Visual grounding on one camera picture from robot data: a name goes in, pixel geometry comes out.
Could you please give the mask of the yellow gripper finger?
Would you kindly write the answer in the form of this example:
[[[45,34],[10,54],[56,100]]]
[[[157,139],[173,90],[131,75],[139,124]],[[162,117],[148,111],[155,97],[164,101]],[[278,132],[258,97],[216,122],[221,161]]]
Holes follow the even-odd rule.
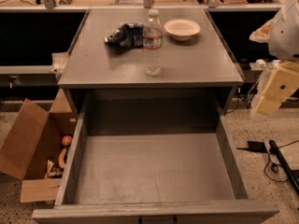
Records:
[[[262,72],[250,117],[265,121],[299,89],[299,63],[284,62]]]

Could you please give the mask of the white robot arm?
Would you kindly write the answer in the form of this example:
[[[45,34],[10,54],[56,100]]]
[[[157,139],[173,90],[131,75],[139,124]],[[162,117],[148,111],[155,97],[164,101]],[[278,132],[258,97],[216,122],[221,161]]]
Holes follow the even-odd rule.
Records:
[[[299,0],[287,0],[249,39],[267,42],[269,53],[279,59],[277,65],[261,73],[251,102],[250,117],[263,121],[299,89]]]

